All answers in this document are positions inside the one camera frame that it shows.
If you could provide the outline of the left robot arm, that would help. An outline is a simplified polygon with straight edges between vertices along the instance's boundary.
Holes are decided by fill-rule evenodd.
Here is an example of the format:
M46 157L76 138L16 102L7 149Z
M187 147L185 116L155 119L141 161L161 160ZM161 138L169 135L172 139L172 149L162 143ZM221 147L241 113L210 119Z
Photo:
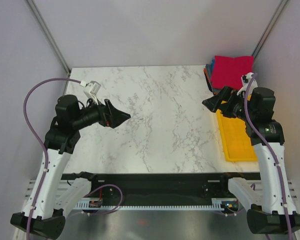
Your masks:
M63 172L81 137L80 130L95 123L114 129L131 118L130 114L116 109L109 99L104 103L95 103L92 99L88 102L87 107L80 108L77 97L72 94L57 101L56 116L45 135L42 163L32 193L23 210L14 213L10 220L27 235L56 240L76 204L100 191L99 183L93 180L94 174L80 172L71 186L57 196Z

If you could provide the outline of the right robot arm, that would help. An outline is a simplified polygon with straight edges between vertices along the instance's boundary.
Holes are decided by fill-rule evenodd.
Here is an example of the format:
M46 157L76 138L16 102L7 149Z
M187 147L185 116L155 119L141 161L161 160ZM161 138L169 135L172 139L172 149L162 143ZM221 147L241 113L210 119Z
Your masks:
M232 177L219 184L225 197L234 195L247 212L253 234L290 235L300 230L300 214L292 199L285 170L285 139L281 124L273 119L276 97L265 87L252 90L249 99L225 86L218 94L202 101L212 113L238 118L256 154L262 193L254 191L243 177Z

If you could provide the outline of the red t-shirt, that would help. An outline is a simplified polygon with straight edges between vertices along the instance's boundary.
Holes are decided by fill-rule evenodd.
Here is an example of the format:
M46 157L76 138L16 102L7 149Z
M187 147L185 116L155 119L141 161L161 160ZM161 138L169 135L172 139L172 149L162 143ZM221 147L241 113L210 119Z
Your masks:
M227 86L239 90L243 86L241 77L253 71L253 63L253 56L216 55L211 75L212 87L221 90Z

